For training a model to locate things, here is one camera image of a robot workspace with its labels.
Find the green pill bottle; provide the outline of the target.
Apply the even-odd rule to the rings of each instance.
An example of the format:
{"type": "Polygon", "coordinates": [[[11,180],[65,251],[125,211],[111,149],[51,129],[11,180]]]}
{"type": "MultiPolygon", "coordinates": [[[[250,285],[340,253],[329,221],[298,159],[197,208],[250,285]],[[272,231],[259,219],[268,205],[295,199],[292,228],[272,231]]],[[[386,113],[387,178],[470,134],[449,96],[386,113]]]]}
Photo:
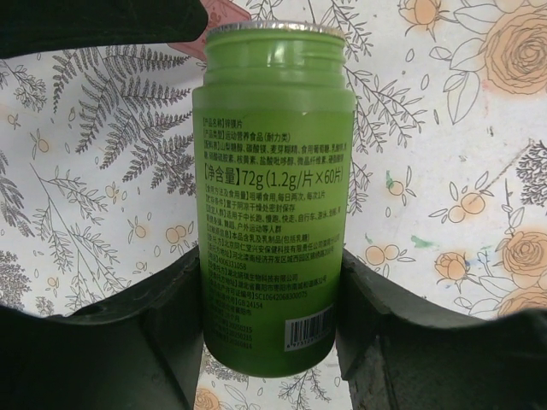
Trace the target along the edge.
{"type": "Polygon", "coordinates": [[[308,370],[335,338],[355,94],[344,40],[285,21],[220,26],[192,94],[204,341],[252,377],[308,370]]]}

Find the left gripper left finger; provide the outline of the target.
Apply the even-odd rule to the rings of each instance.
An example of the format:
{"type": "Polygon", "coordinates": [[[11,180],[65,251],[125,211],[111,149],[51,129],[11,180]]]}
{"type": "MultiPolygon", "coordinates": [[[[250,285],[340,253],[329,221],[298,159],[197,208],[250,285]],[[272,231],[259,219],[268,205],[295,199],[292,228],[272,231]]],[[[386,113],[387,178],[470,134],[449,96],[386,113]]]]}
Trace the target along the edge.
{"type": "Polygon", "coordinates": [[[68,315],[1,310],[4,409],[190,409],[203,350],[198,252],[68,315]]]}

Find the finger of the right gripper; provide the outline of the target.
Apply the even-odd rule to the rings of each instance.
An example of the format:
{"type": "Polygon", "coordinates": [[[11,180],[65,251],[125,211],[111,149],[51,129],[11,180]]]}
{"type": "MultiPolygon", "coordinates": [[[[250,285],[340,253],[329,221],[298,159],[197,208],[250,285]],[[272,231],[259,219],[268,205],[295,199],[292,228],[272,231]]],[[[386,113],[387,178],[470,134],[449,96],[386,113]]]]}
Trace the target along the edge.
{"type": "Polygon", "coordinates": [[[208,23],[195,0],[1,2],[1,57],[120,44],[191,42],[208,23]]]}

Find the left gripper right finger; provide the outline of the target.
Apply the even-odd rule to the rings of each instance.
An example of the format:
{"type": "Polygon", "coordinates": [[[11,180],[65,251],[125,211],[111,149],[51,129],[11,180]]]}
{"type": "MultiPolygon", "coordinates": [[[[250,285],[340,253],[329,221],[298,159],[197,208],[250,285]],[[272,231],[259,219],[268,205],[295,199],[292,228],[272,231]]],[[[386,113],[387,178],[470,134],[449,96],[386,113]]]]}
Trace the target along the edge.
{"type": "Polygon", "coordinates": [[[546,313],[482,320],[440,307],[344,253],[341,376],[355,409],[543,409],[546,313]]]}

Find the red pill organizer box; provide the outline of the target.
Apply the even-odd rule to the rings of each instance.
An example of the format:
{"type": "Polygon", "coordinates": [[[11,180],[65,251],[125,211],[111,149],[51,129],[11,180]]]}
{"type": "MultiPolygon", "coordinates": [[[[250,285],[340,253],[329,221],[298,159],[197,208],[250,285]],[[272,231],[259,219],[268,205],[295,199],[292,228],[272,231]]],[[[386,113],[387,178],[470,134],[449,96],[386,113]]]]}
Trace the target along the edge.
{"type": "Polygon", "coordinates": [[[204,54],[206,36],[210,30],[230,23],[249,21],[251,16],[246,9],[229,0],[203,0],[202,5],[209,18],[204,32],[194,41],[167,43],[167,46],[204,62],[206,60],[204,54]]]}

